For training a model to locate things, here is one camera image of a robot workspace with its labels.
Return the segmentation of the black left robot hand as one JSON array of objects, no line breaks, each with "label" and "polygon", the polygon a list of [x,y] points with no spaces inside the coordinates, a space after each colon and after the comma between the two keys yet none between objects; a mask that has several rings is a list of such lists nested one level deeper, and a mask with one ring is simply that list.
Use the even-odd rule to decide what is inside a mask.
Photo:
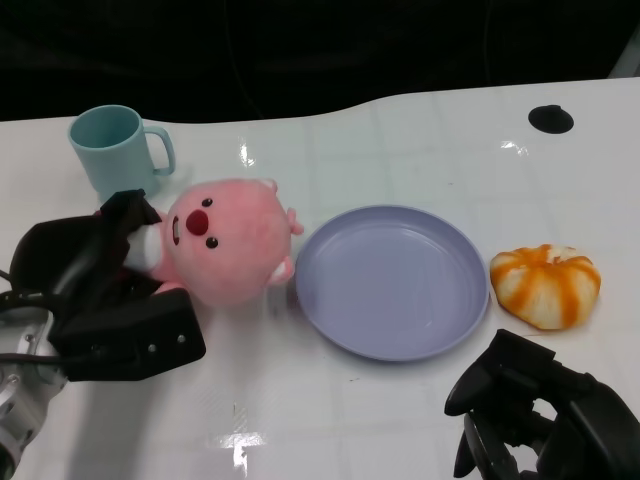
[{"label": "black left robot hand", "polygon": [[206,353],[187,291],[125,264],[128,236],[160,216],[142,190],[112,195],[94,214],[42,222],[19,241],[1,310],[31,309],[52,325],[54,352],[4,353],[5,365],[61,369],[70,381],[138,381]]}]

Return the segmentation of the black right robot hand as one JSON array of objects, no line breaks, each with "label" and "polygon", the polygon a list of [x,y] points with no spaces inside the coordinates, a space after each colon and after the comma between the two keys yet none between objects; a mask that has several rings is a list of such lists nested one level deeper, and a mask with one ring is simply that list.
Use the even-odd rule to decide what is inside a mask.
[{"label": "black right robot hand", "polygon": [[555,353],[500,329],[444,412],[463,416],[456,478],[636,479],[639,421],[622,398]]}]

